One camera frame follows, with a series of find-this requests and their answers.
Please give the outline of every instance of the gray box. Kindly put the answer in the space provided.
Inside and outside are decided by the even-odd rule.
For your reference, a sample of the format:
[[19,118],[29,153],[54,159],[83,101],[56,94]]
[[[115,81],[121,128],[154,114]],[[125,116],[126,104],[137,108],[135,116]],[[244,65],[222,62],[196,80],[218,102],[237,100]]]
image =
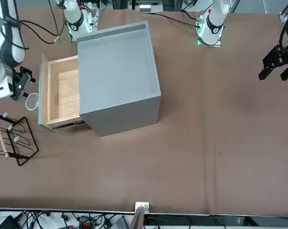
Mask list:
[[81,118],[100,136],[156,123],[161,91],[148,22],[77,41]]

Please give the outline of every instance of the drawer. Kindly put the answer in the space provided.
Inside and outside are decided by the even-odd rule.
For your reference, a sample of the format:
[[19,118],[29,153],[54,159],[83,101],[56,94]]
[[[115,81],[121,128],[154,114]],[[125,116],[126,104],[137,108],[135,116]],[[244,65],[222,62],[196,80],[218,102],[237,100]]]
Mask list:
[[83,124],[78,56],[48,61],[42,55],[39,74],[39,125],[55,130]]

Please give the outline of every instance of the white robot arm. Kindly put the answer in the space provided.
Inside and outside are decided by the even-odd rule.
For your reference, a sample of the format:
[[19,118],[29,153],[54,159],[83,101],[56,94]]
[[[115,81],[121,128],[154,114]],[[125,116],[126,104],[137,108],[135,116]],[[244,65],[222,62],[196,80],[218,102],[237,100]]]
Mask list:
[[[18,100],[27,96],[25,89],[29,82],[35,82],[32,72],[20,67],[20,72],[14,68],[25,59],[25,50],[21,38],[16,0],[0,0],[0,18],[2,20],[0,32],[0,98],[11,97]],[[89,30],[91,13],[79,9],[76,0],[54,0],[64,11],[64,16],[71,29],[72,36],[86,35]]]
[[217,43],[229,12],[228,0],[213,0],[211,12],[204,14],[204,24],[199,37],[208,45]]
[[0,98],[13,95],[13,68],[25,59],[15,0],[0,0]]

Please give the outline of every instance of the brown table surface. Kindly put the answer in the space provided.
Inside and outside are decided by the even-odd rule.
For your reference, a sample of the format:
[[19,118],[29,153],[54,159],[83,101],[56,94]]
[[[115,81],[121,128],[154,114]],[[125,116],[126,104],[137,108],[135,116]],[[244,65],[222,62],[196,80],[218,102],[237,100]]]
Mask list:
[[[19,15],[54,31],[47,8]],[[100,28],[146,20],[162,92],[159,122],[105,137],[86,126],[56,133],[37,125],[24,99],[1,99],[0,113],[29,117],[40,152],[22,167],[0,158],[0,207],[133,211],[148,201],[152,212],[288,216],[288,81],[280,70],[258,79],[278,42],[278,15],[228,15],[222,48],[197,46],[194,28],[130,10],[106,10]],[[66,29],[61,44],[44,44],[23,27],[22,36],[30,48],[23,66],[36,78],[41,53],[77,55]],[[28,90],[37,91],[37,83]]]

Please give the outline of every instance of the cable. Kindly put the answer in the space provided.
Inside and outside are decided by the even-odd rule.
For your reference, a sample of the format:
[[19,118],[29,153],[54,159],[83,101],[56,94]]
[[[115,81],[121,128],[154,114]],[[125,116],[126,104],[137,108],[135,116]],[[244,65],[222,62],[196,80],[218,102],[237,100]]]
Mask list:
[[68,228],[68,225],[67,225],[67,223],[66,223],[66,220],[65,220],[65,217],[64,217],[64,214],[63,214],[63,212],[62,212],[61,218],[63,219],[63,221],[64,221],[64,223],[65,223],[65,226],[66,226],[66,228]]
[[192,0],[191,3],[189,3],[187,6],[185,6],[181,11],[185,10],[187,7],[189,7],[192,3],[195,2],[195,4],[197,3],[198,0]]
[[43,229],[43,227],[41,226],[41,224],[39,222],[39,219],[38,219],[41,214],[40,215],[38,215],[38,214],[39,214],[39,212],[34,212],[34,213],[31,212],[31,215],[32,215],[32,217],[34,219],[34,222],[37,222],[39,227],[40,227],[40,229]]
[[116,216],[116,214],[113,215],[113,216],[111,216],[111,217],[108,218],[108,219],[105,217],[105,222],[104,222],[103,225],[100,227],[100,229],[101,229],[101,228],[109,229],[108,227],[106,227],[106,223],[107,223],[107,221],[108,221],[108,222],[111,222],[111,219],[112,219],[114,216]]
[[91,214],[90,213],[88,213],[88,218],[90,219],[90,225],[92,225]]
[[3,36],[10,44],[12,44],[12,45],[14,45],[15,47],[18,47],[18,48],[20,48],[20,49],[24,49],[24,50],[28,50],[28,49],[29,49],[29,48],[21,47],[21,46],[15,44],[15,43],[13,43],[12,41],[10,41],[10,40],[6,37],[6,35],[4,34],[4,32],[3,32],[3,30],[2,30],[2,27],[1,27],[0,31],[1,31],[2,36]]
[[76,219],[77,221],[80,220],[78,217],[75,216],[75,214],[74,214],[73,212],[72,212],[72,215],[75,217],[75,219]]
[[31,28],[29,25],[27,25],[27,24],[23,24],[23,25],[26,26],[26,27],[28,27],[28,29],[30,29],[32,32],[34,32],[34,34],[37,35],[37,37],[40,38],[40,40],[43,41],[44,43],[46,43],[46,44],[53,44],[53,43],[54,43],[54,41],[52,41],[52,42],[47,42],[47,41],[45,41],[45,40],[44,40],[42,37],[40,37],[39,34],[38,34],[33,28]]
[[285,53],[288,53],[288,49],[285,49],[285,47],[283,47],[283,37],[284,37],[284,34],[285,34],[285,32],[286,32],[286,27],[287,27],[287,25],[288,25],[288,19],[287,19],[285,25],[283,26],[283,29],[282,29],[282,31],[281,31],[281,34],[280,34],[280,37],[279,37],[279,41],[278,41],[278,44],[279,44],[280,49],[281,49],[283,52],[285,52]]
[[152,218],[152,217],[146,217],[146,218],[147,218],[148,220],[151,220],[151,221],[153,221],[153,222],[156,223],[157,227],[155,227],[154,229],[156,229],[156,228],[160,229],[160,228],[161,228],[161,227],[159,226],[158,222],[157,222],[154,218]]
[[184,24],[184,25],[192,26],[192,27],[195,27],[195,28],[198,28],[198,29],[200,28],[198,25],[192,25],[192,24],[189,24],[189,23],[186,23],[186,22],[183,22],[183,21],[179,21],[179,20],[177,20],[177,19],[174,19],[174,18],[165,16],[165,15],[163,15],[163,14],[158,14],[158,13],[150,13],[150,14],[159,15],[159,16],[162,16],[162,17],[164,17],[164,18],[168,18],[168,19],[170,19],[170,20],[179,22],[179,23]]
[[38,26],[40,27],[41,29],[45,30],[46,32],[50,33],[52,36],[58,36],[57,34],[54,34],[53,32],[50,32],[48,29],[44,28],[42,25],[39,25],[33,21],[28,21],[28,20],[20,20],[20,23],[21,24],[24,24],[24,23],[30,23],[30,24],[33,24],[35,26]]
[[52,5],[50,3],[50,0],[48,0],[48,4],[49,4],[49,7],[50,7],[50,11],[52,12],[52,15],[53,15],[53,20],[54,20],[54,24],[56,26],[57,35],[58,35],[59,34],[58,25],[57,25],[57,21],[56,21],[56,18],[54,16],[54,13],[53,13],[53,8],[52,8]]
[[206,12],[211,6],[212,6],[212,4],[208,8],[206,8],[204,12]]
[[224,227],[224,229],[226,229],[225,224],[220,224],[217,219],[215,219],[215,222],[216,222],[217,225],[222,226],[222,227]]
[[193,18],[191,15],[189,15],[189,13],[185,10],[182,10],[182,12],[186,13],[186,15],[190,18],[190,19],[193,19],[193,20],[197,20],[196,18]]
[[[37,35],[37,37],[40,38],[40,40],[43,41],[44,43],[46,43],[46,44],[53,44],[53,43],[56,42],[56,39],[55,39],[54,41],[52,41],[52,42],[47,42],[47,41],[45,41],[45,40],[44,40],[42,37],[40,37],[40,35],[39,35],[33,28],[31,28],[29,25],[27,25],[27,24],[25,24],[25,23],[23,23],[23,25],[25,25],[26,27],[28,27],[28,28],[29,28],[35,35]],[[60,34],[58,34],[58,37],[61,36],[61,34],[62,34],[63,30],[64,30],[64,25],[65,25],[65,20],[63,19],[62,29],[61,29],[61,31],[60,31]]]

